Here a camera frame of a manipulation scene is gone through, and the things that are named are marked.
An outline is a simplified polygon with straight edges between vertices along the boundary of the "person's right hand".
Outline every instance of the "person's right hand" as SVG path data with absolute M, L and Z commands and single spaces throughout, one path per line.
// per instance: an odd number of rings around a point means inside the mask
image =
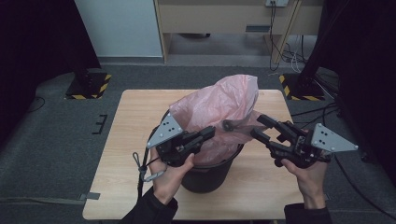
M 297 177 L 299 190 L 303 194 L 305 209 L 321 209 L 326 207 L 323 181 L 328 163 L 317 161 L 310 167 L 301 169 L 286 159 L 283 159 L 281 162 L 290 173 Z
M 152 160 L 158 159 L 157 149 L 150 149 Z M 163 175 L 153 180 L 154 196 L 163 204 L 167 205 L 177 193 L 184 175 L 194 166 L 194 154 L 185 160 L 180 167 L 167 166 L 161 159 L 152 162 L 148 167 L 152 174 L 164 171 Z

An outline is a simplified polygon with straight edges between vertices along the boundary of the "black curtain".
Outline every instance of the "black curtain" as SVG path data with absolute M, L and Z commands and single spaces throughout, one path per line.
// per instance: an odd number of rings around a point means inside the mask
M 368 161 L 396 186 L 396 1 L 327 0 L 318 42 L 300 77 L 318 68 L 340 79 L 337 103 Z
M 38 84 L 77 68 L 100 64 L 74 1 L 0 0 L 0 144 L 26 113 Z

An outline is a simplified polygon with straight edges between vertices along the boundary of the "silver metal plate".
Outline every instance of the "silver metal plate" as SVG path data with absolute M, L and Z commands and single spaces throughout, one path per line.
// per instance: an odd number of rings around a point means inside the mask
M 174 117 L 168 113 L 158 126 L 157 131 L 148 140 L 147 147 L 156 147 L 159 144 L 183 133 L 183 129 L 178 125 Z
M 359 148 L 321 123 L 315 126 L 311 145 L 330 152 L 350 151 Z

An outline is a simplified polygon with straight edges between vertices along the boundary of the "black tripod base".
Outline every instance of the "black tripod base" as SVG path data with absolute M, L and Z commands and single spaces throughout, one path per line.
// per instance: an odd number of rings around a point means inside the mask
M 89 72 L 89 84 L 75 77 L 65 94 L 66 99 L 101 98 L 111 78 L 105 71 Z
M 279 79 L 288 100 L 325 100 L 323 91 L 317 83 L 312 82 L 306 87 L 300 86 L 299 74 L 284 74 Z

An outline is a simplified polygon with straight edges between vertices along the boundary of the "wooden table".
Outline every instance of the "wooden table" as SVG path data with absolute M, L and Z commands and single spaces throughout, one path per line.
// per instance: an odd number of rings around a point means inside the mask
M 137 165 L 133 152 L 143 159 L 151 130 L 160 123 L 168 106 L 192 90 L 125 91 L 108 135 L 91 192 L 99 200 L 88 199 L 86 219 L 121 219 L 135 205 Z M 291 120 L 281 91 L 260 91 L 255 110 L 279 120 Z M 278 133 L 267 130 L 272 138 Z M 144 192 L 151 187 L 146 183 Z M 288 203 L 302 201 L 295 177 L 274 166 L 269 150 L 252 140 L 234 159 L 224 183 L 206 194 L 180 188 L 175 219 L 283 219 Z

